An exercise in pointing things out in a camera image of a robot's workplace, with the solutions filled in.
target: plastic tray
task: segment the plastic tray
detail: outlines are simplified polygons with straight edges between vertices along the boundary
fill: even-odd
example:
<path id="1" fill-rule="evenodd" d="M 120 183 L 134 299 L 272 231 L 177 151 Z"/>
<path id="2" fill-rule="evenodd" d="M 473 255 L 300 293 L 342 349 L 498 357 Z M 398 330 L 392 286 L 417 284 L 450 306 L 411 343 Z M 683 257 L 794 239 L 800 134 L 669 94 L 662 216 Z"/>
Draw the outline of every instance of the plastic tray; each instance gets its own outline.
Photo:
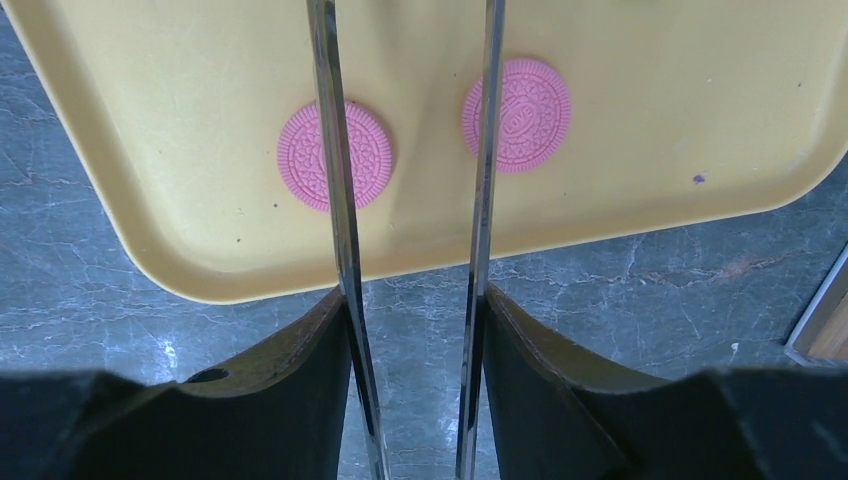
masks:
<path id="1" fill-rule="evenodd" d="M 327 214 L 277 172 L 314 100 L 304 0 L 4 0 L 121 241 L 178 295 L 243 302 L 337 281 Z M 464 263 L 476 159 L 465 95 L 483 0 L 338 2 L 345 92 L 397 163 L 359 211 L 378 278 Z M 848 149 L 848 2 L 554 1 L 507 6 L 505 58 L 572 95 L 563 147 L 496 181 L 496 256 L 762 211 Z"/>

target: yellow tray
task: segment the yellow tray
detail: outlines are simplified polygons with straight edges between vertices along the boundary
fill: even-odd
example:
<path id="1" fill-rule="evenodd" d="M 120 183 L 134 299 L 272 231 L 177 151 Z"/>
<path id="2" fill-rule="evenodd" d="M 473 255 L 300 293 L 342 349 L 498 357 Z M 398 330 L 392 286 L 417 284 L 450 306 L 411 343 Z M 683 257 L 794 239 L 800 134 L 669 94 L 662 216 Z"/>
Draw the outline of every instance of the yellow tray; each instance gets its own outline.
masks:
<path id="1" fill-rule="evenodd" d="M 178 295 L 336 282 L 330 219 L 295 200 L 275 159 L 314 100 L 305 3 L 3 1 L 124 247 Z M 359 211 L 367 278 L 467 261 L 476 160 L 460 125 L 484 5 L 338 2 L 345 93 L 383 119 L 397 157 Z M 498 176 L 494 254 L 807 192 L 848 149 L 846 32 L 845 0 L 508 2 L 505 58 L 556 67 L 573 120 L 543 167 Z"/>

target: blue marble surface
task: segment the blue marble surface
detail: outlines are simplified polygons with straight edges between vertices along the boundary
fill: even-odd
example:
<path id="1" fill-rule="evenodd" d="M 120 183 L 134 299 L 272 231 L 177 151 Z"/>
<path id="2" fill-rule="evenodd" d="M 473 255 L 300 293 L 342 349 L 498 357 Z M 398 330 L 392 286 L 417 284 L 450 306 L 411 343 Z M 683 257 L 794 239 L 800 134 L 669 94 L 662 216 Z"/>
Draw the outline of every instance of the blue marble surface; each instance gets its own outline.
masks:
<path id="1" fill-rule="evenodd" d="M 788 365 L 782 343 L 848 238 L 848 162 L 777 211 L 495 261 L 532 315 L 625 365 L 678 378 Z M 209 306 L 124 254 L 37 77 L 0 16 L 0 368 L 105 368 L 185 380 L 288 325 L 324 292 Z M 465 267 L 366 283 L 390 461 L 450 478 Z M 488 407 L 478 478 L 497 478 Z M 340 477 L 368 478 L 351 387 Z"/>

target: round embossed cookie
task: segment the round embossed cookie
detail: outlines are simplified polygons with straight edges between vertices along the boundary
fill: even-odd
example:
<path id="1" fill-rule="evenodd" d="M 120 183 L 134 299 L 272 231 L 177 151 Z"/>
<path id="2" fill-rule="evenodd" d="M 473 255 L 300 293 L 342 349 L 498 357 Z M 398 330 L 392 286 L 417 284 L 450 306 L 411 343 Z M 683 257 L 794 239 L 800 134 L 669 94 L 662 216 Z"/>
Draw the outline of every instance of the round embossed cookie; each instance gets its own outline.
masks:
<path id="1" fill-rule="evenodd" d="M 392 175 L 392 147 L 386 130 L 367 110 L 345 102 L 351 174 L 356 208 L 377 198 Z M 289 119 L 277 143 L 277 166 L 298 200 L 326 212 L 330 209 L 321 120 L 313 103 Z"/>
<path id="2" fill-rule="evenodd" d="M 571 98 L 562 77 L 544 62 L 518 58 L 504 62 L 498 133 L 500 172 L 521 173 L 545 163 L 560 147 L 571 123 Z M 480 149 L 483 79 L 477 81 L 462 111 L 465 144 Z"/>

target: pink oreo wafer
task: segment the pink oreo wafer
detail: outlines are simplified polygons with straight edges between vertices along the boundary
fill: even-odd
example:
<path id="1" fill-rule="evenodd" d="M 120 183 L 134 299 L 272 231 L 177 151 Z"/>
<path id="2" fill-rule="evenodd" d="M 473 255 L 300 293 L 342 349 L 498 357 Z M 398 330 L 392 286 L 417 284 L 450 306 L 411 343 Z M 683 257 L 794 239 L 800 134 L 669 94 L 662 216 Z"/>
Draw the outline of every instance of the pink oreo wafer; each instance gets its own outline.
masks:
<path id="1" fill-rule="evenodd" d="M 392 147 L 386 130 L 367 110 L 345 102 L 356 208 L 373 202 L 392 176 Z M 280 133 L 277 166 L 289 190 L 306 205 L 330 209 L 321 120 L 313 103 L 294 114 Z"/>
<path id="2" fill-rule="evenodd" d="M 521 173 L 545 163 L 565 140 L 571 123 L 571 97 L 562 77 L 539 60 L 504 62 L 498 171 Z M 483 79 L 477 81 L 462 110 L 465 144 L 480 150 Z"/>

